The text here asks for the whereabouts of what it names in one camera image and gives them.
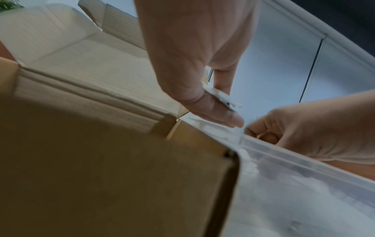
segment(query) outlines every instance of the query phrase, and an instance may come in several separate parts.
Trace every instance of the human hand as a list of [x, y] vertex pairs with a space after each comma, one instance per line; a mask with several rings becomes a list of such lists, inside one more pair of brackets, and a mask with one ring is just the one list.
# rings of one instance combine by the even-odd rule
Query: human hand
[[319, 160], [375, 164], [375, 91], [279, 107], [245, 134]]
[[229, 94], [238, 61], [252, 38], [258, 0], [135, 0], [147, 52], [162, 90], [192, 113], [229, 127], [243, 118], [204, 92], [208, 65], [214, 87]]

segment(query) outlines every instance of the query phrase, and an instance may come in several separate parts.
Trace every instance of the plastic container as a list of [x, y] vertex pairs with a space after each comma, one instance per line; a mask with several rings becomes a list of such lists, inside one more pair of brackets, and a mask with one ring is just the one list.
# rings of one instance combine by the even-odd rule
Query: plastic container
[[183, 120], [248, 153], [223, 237], [375, 236], [374, 181], [219, 125]]

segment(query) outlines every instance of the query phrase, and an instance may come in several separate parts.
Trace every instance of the black vertical line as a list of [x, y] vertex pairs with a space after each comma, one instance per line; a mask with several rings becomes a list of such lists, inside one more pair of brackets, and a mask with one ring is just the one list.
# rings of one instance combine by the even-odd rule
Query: black vertical line
[[214, 70], [211, 68], [211, 70], [210, 70], [210, 73], [208, 74], [208, 82], [210, 82], [210, 80], [211, 80], [211, 76], [212, 76], [212, 72], [213, 72]]
[[302, 98], [304, 97], [304, 94], [305, 94], [305, 91], [306, 91], [307, 84], [309, 83], [309, 80], [310, 80], [311, 74], [313, 73], [313, 70], [314, 70], [314, 67], [315, 67], [315, 62], [316, 62], [316, 59], [318, 58], [318, 55], [319, 55], [320, 48], [321, 48], [321, 45], [322, 45], [322, 44], [323, 44], [323, 39], [320, 40], [320, 44], [319, 44], [318, 50], [316, 51], [314, 61], [312, 62], [312, 66], [311, 66], [311, 69], [310, 69], [310, 72], [309, 72], [309, 76], [307, 77], [307, 80], [306, 80], [306, 83], [305, 83], [305, 87], [304, 87], [304, 90], [302, 91], [302, 95], [301, 95], [301, 98], [300, 98], [299, 103], [301, 103]]

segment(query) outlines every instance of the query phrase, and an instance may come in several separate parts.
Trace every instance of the green plant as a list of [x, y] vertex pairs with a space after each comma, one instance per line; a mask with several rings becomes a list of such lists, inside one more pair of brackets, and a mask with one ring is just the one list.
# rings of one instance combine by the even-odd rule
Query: green plant
[[22, 8], [17, 0], [0, 0], [0, 13], [7, 10]]

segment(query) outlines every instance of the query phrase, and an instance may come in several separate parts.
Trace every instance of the fingernail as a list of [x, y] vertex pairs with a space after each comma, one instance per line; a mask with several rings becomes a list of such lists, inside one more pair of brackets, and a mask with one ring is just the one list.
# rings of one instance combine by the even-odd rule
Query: fingernail
[[231, 117], [229, 123], [238, 128], [242, 128], [245, 124], [245, 121], [239, 113], [233, 112], [233, 116]]

